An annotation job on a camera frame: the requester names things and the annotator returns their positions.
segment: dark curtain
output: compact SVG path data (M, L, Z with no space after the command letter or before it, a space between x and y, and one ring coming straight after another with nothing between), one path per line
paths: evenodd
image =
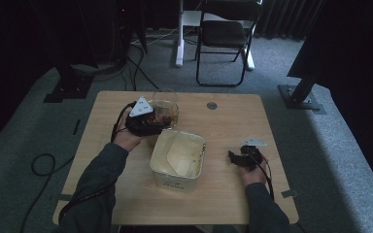
M373 1L327 0L288 75L330 90L373 170Z

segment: white desk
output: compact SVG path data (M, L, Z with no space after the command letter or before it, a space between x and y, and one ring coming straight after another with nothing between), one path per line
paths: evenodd
M180 0L180 15L179 15L179 39L178 39L178 50L176 66L182 67L184 61L184 26L199 26L199 20L201 19L201 12L199 11L184 11L184 0ZM247 61L248 70L254 69L253 57L248 55Z

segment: plastic container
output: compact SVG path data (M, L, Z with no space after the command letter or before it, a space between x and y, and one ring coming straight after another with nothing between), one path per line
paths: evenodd
M191 192L196 188L205 154L205 140L185 131L163 130L150 166L160 187Z

